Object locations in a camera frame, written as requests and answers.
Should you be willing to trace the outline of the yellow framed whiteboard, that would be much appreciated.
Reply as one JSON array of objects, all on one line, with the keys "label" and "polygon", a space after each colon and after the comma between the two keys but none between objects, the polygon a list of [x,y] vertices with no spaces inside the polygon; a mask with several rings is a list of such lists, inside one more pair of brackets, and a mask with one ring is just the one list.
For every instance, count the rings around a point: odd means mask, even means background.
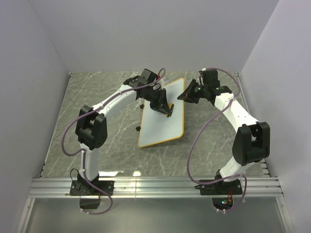
[{"label": "yellow framed whiteboard", "polygon": [[185,105],[177,97],[184,91],[185,79],[179,78],[165,86],[167,101],[173,104],[170,117],[150,108],[150,102],[144,102],[138,137],[140,148],[179,139],[184,134]]}]

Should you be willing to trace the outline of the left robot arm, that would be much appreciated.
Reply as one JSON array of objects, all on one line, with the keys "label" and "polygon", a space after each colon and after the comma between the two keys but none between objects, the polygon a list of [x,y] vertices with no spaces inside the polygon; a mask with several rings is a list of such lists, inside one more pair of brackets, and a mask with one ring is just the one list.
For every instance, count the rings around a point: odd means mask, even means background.
[{"label": "left robot arm", "polygon": [[98,191],[99,177],[98,157],[99,148],[107,139],[107,123],[119,110],[138,99],[150,103],[150,108],[158,113],[170,117],[173,113],[173,104],[168,104],[166,89],[162,78],[166,69],[158,73],[144,69],[140,75],[129,78],[117,91],[93,107],[84,106],[80,110],[75,132],[82,150],[81,189],[87,195]]}]

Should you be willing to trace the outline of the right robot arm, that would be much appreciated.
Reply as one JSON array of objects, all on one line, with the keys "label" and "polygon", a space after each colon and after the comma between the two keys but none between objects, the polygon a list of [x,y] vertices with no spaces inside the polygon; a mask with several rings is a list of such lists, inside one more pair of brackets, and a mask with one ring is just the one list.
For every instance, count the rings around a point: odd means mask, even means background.
[{"label": "right robot arm", "polygon": [[219,115],[224,115],[236,132],[232,146],[232,157],[222,167],[214,181],[196,184],[215,184],[220,194],[227,193],[231,182],[242,177],[255,163],[267,158],[270,154],[270,126],[252,117],[237,101],[239,93],[233,93],[228,86],[222,86],[218,79],[218,68],[204,68],[199,71],[199,78],[193,79],[186,90],[178,96],[178,100],[187,103],[198,103],[206,99],[219,112],[210,118],[210,123]]}]

